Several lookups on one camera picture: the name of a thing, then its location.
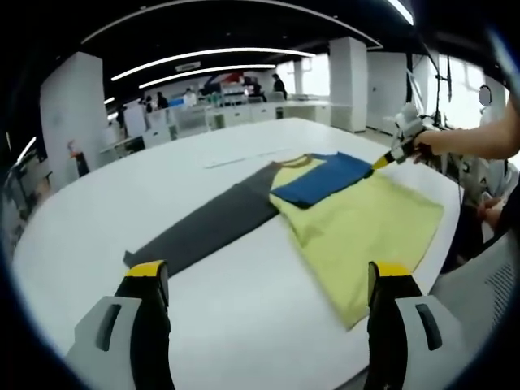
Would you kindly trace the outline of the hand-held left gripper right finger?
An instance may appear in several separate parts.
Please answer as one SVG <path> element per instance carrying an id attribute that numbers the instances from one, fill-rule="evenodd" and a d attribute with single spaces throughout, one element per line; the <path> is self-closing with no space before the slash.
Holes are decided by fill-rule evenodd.
<path id="1" fill-rule="evenodd" d="M 470 362 L 462 324 L 400 263 L 368 266 L 365 389 L 446 389 Z"/>

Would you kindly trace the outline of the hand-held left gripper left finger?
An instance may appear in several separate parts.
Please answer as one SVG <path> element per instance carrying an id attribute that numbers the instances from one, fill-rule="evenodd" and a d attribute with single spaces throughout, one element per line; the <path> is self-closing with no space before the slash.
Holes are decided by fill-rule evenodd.
<path id="1" fill-rule="evenodd" d="M 167 265 L 132 267 L 77 323 L 66 362 L 91 389 L 173 389 Z"/>

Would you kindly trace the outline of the person's right hand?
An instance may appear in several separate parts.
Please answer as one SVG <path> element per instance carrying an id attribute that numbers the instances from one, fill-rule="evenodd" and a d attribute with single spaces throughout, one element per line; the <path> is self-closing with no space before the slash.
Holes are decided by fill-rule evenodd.
<path id="1" fill-rule="evenodd" d="M 441 133 L 427 130 L 414 138 L 414 163 L 425 163 L 444 153 Z"/>

